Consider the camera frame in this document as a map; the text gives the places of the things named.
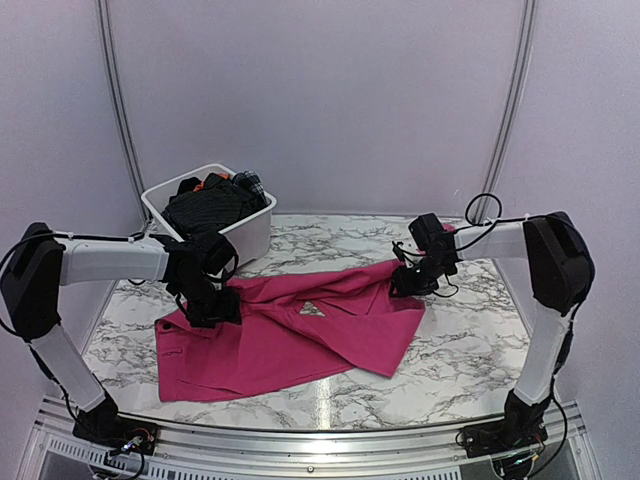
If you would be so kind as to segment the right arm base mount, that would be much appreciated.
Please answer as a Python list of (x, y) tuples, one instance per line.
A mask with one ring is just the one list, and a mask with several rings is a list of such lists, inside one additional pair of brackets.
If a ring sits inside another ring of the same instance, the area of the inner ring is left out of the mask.
[(476, 458), (538, 445), (547, 438), (543, 422), (519, 428), (501, 419), (464, 426), (458, 431), (455, 442), (466, 451), (468, 458)]

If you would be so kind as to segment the magenta pink trousers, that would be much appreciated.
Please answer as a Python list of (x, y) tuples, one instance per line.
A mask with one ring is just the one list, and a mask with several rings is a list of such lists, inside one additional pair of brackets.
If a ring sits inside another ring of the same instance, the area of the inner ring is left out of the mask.
[(230, 401), (354, 368), (392, 377), (425, 312), (390, 296), (398, 265), (236, 279), (239, 325), (196, 328), (180, 311), (159, 319), (160, 400)]

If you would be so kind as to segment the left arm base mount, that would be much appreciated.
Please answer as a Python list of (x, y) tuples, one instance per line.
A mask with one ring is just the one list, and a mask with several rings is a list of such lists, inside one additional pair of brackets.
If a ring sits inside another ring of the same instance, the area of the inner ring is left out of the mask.
[(74, 420), (73, 435), (111, 450), (119, 450), (138, 438), (140, 443), (130, 450), (143, 455), (154, 453), (159, 426), (156, 423), (122, 417), (113, 412), (84, 412), (79, 410)]

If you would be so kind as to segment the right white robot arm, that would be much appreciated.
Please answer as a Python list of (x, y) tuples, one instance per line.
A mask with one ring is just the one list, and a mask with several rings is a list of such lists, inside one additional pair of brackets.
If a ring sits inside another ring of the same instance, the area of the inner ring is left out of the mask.
[(392, 297), (435, 294), (440, 278), (456, 274), (463, 261), (526, 260), (535, 323), (520, 376), (507, 395), (503, 418), (468, 425), (460, 438), (472, 456), (543, 439), (543, 416), (570, 352), (575, 316), (595, 279), (595, 265), (581, 234), (564, 212), (496, 219), (453, 230), (429, 213), (415, 219), (409, 231), (418, 251), (410, 253), (394, 243), (400, 265), (391, 276)]

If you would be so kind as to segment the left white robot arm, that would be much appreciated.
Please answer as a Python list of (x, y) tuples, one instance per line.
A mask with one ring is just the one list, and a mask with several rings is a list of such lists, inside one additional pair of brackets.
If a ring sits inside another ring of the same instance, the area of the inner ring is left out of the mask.
[(80, 432), (116, 445), (126, 436), (126, 423), (62, 326), (61, 287), (158, 281), (190, 326), (215, 328), (241, 322), (239, 296), (227, 284), (238, 265), (236, 250), (217, 233), (202, 242), (180, 242), (161, 234), (81, 235), (35, 222), (1, 260), (1, 298), (9, 315), (1, 327), (28, 346), (42, 371), (76, 404), (72, 417)]

